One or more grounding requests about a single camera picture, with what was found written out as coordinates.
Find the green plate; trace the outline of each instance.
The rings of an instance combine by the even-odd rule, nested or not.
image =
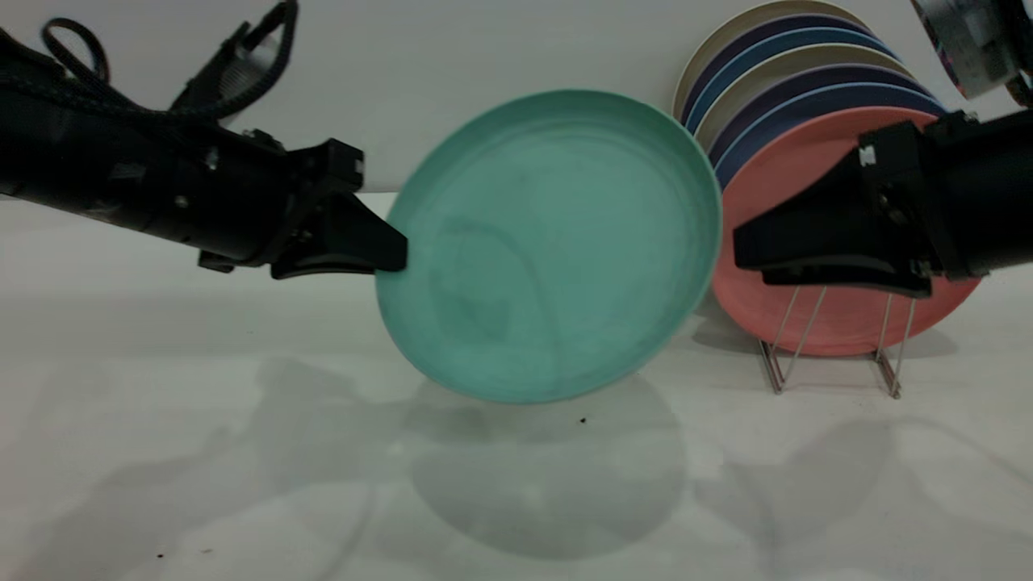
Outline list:
[[[376,277],[392,338],[442,386],[508,403],[643,366],[702,297],[721,242],[717,182],[688,131],[595,91],[475,119],[387,221],[409,238],[408,268]]]

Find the white tabletop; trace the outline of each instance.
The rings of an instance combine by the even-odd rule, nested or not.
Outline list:
[[[0,579],[1028,575],[1031,269],[912,341],[901,401],[856,361],[773,395],[709,304],[632,378],[504,406],[414,370],[370,277],[2,210]]]

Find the pink plate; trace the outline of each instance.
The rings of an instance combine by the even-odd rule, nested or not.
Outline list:
[[[905,109],[873,106],[825,115],[805,123],[769,144],[753,156],[724,190],[724,238],[714,273],[714,292],[735,323],[756,337],[773,342],[792,287],[766,286],[760,274],[735,267],[732,231],[747,220],[803,191],[831,170],[852,148],[857,135],[902,121],[928,125],[935,118]],[[978,281],[936,279],[933,298],[918,301],[911,336],[943,320],[975,290]],[[795,349],[817,301],[820,287],[805,287],[786,324],[779,346]],[[908,305],[894,300],[886,344],[904,340]],[[886,294],[862,288],[829,287],[803,353],[844,357],[875,350],[879,343]]]

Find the metal bracket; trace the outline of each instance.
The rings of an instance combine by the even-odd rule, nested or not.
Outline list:
[[[792,307],[796,304],[796,298],[800,297],[800,289],[801,286],[796,286],[796,289],[792,293],[792,299],[789,301],[789,306],[785,309],[785,316],[782,317],[782,325],[779,327],[778,334],[775,336],[775,342],[769,343],[763,339],[759,340],[760,358],[764,363],[764,370],[768,372],[768,378],[771,380],[772,388],[775,390],[776,394],[782,394],[785,392],[786,387],[789,386],[789,379],[792,376],[793,369],[796,367],[796,362],[800,360],[800,354],[804,350],[804,345],[807,344],[807,338],[811,334],[811,328],[814,326],[814,322],[818,317],[818,312],[821,309],[821,303],[824,302],[825,294],[828,292],[827,286],[821,287],[821,295],[818,296],[818,301],[814,304],[814,310],[811,312],[811,316],[807,322],[807,327],[804,329],[804,335],[800,338],[800,344],[796,345],[796,350],[793,351],[792,359],[789,360],[789,366],[783,373],[782,365],[779,362],[778,356],[779,342],[782,340],[782,333],[785,331],[786,324],[789,322],[789,315],[792,314]],[[882,316],[882,331],[879,333],[879,346],[870,354],[872,361],[875,362],[879,371],[882,373],[882,378],[886,383],[887,392],[894,399],[901,398],[901,370],[904,366],[904,347],[907,346],[908,336],[911,335],[911,325],[914,323],[914,308],[916,303],[916,299],[911,299],[907,328],[904,331],[904,341],[901,342],[900,351],[897,357],[897,365],[894,366],[889,363],[889,358],[884,348],[886,329],[889,327],[889,314],[894,305],[893,295],[888,295],[886,298],[886,311]]]

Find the cable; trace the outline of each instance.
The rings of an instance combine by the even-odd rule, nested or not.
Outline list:
[[[284,4],[277,4],[276,7],[270,10],[270,12],[262,18],[261,22],[258,23],[258,26],[248,32],[248,35],[241,41],[241,45],[244,47],[244,50],[248,52],[254,51],[255,47],[257,47],[263,38],[272,34],[273,31],[283,23],[285,7],[286,6]]]
[[[276,28],[274,23],[277,20],[281,21],[280,26],[283,27],[280,48],[276,54],[276,59],[273,61],[273,65],[265,71],[261,79],[239,95],[214,103],[171,111],[157,111],[136,105],[128,97],[107,85],[106,80],[109,78],[106,67],[107,59],[103,55],[103,48],[100,47],[100,42],[96,36],[86,27],[68,19],[55,19],[49,22],[43,27],[43,42],[46,43],[48,49],[55,54],[55,57],[61,64],[68,67],[72,74],[83,81],[99,98],[68,93],[54,87],[42,86],[32,81],[3,72],[0,72],[0,89],[8,89],[81,113],[127,122],[181,125],[222,119],[223,117],[228,117],[243,111],[260,99],[280,80],[290,60],[290,52],[294,42],[294,29],[298,25],[298,0],[281,0],[281,3],[263,19],[261,24],[263,30],[268,29],[272,32]],[[79,33],[93,54],[94,70],[90,70],[70,51],[54,38],[53,34],[50,33],[51,27],[67,28]],[[90,38],[95,41],[93,47],[91,47]]]

